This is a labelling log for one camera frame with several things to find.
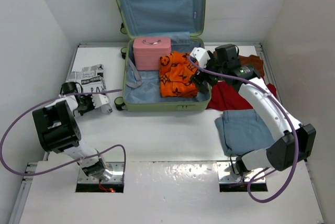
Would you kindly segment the orange black patterned blanket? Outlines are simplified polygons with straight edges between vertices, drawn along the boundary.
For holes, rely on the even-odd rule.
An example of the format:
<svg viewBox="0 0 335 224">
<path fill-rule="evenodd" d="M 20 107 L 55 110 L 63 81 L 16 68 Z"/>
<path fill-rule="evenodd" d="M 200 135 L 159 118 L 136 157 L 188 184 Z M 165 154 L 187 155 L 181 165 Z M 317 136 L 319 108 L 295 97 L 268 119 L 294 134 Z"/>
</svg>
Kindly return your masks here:
<svg viewBox="0 0 335 224">
<path fill-rule="evenodd" d="M 199 89 L 191 81 L 195 68 L 188 53 L 173 51 L 159 60 L 160 94 L 162 97 L 194 98 Z"/>
</svg>

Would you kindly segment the newspaper print white cloth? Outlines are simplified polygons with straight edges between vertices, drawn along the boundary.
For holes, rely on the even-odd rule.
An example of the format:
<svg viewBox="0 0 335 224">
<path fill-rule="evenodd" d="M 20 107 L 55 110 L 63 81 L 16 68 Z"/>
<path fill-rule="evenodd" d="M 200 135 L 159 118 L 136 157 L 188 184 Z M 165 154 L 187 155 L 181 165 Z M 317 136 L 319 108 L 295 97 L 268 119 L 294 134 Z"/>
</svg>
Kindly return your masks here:
<svg viewBox="0 0 335 224">
<path fill-rule="evenodd" d="M 74 82 L 80 93 L 95 93 L 106 90 L 104 65 L 83 67 L 81 71 L 72 71 L 66 82 Z"/>
</svg>

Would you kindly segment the brown towel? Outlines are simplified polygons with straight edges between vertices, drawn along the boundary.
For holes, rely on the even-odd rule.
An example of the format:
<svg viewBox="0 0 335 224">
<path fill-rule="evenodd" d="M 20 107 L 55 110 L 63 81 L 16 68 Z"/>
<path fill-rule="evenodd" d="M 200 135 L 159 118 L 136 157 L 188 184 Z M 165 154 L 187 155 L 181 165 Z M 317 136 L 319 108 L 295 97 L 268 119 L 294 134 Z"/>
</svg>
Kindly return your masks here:
<svg viewBox="0 0 335 224">
<path fill-rule="evenodd" d="M 263 61 L 256 55 L 245 57 L 238 55 L 236 50 L 216 50 L 213 55 L 222 74 L 233 75 L 234 72 L 239 72 L 242 78 L 248 79 L 251 72 L 253 77 L 264 77 Z"/>
</svg>

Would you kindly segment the light blue jeans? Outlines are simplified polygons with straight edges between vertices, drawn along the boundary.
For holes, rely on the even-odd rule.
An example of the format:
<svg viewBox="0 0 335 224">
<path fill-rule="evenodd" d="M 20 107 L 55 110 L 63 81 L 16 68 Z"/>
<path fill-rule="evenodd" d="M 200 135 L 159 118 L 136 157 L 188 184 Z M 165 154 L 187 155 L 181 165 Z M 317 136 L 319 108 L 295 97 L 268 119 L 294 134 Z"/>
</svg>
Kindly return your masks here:
<svg viewBox="0 0 335 224">
<path fill-rule="evenodd" d="M 226 110 L 215 119 L 215 126 L 226 156 L 268 148 L 275 142 L 265 122 L 253 109 Z"/>
</svg>

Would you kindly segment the light green suitcase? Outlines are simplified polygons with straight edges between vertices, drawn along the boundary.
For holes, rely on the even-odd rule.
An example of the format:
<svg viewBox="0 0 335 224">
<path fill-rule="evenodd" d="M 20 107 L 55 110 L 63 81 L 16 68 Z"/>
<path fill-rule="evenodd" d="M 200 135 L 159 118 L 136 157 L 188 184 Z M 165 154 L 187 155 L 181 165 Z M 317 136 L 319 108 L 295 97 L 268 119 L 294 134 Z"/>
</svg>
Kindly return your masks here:
<svg viewBox="0 0 335 224">
<path fill-rule="evenodd" d="M 210 94 L 198 93 L 192 98 L 177 95 L 164 98 L 160 93 L 162 79 L 158 71 L 140 70 L 135 62 L 135 39 L 169 37 L 172 50 L 186 53 L 204 45 L 206 0 L 116 0 L 122 18 L 122 32 L 130 38 L 122 49 L 125 69 L 122 95 L 114 101 L 118 110 L 131 112 L 202 111 Z"/>
</svg>

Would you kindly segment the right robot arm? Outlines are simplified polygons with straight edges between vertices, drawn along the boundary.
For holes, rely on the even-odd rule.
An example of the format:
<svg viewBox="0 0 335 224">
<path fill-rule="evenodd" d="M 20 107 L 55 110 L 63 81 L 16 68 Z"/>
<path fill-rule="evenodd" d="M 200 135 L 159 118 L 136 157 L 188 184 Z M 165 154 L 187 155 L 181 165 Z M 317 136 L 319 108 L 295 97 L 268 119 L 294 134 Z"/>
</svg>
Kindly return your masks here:
<svg viewBox="0 0 335 224">
<path fill-rule="evenodd" d="M 232 166 L 237 175 L 258 168 L 283 171 L 310 157 L 316 137 L 314 126 L 302 124 L 279 103 L 258 69 L 241 63 L 237 46 L 225 44 L 214 52 L 196 47 L 189 61 L 196 68 L 191 80 L 201 92 L 208 92 L 205 84 L 214 86 L 223 81 L 230 85 L 253 107 L 272 135 L 270 147 L 252 148 L 237 156 Z"/>
</svg>

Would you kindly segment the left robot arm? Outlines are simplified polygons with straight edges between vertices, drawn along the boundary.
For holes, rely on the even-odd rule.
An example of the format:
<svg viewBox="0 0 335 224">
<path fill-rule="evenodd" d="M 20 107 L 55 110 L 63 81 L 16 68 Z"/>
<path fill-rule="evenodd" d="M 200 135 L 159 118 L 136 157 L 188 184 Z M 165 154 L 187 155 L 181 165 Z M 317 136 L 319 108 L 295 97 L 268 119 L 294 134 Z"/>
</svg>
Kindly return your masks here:
<svg viewBox="0 0 335 224">
<path fill-rule="evenodd" d="M 110 100 L 105 93 L 84 93 L 78 82 L 61 85 L 60 97 L 51 104 L 32 112 L 41 147 L 47 152 L 64 153 L 80 166 L 87 177 L 108 181 L 113 171 L 98 151 L 82 140 L 75 112 L 81 116 L 94 109 L 110 113 Z"/>
</svg>

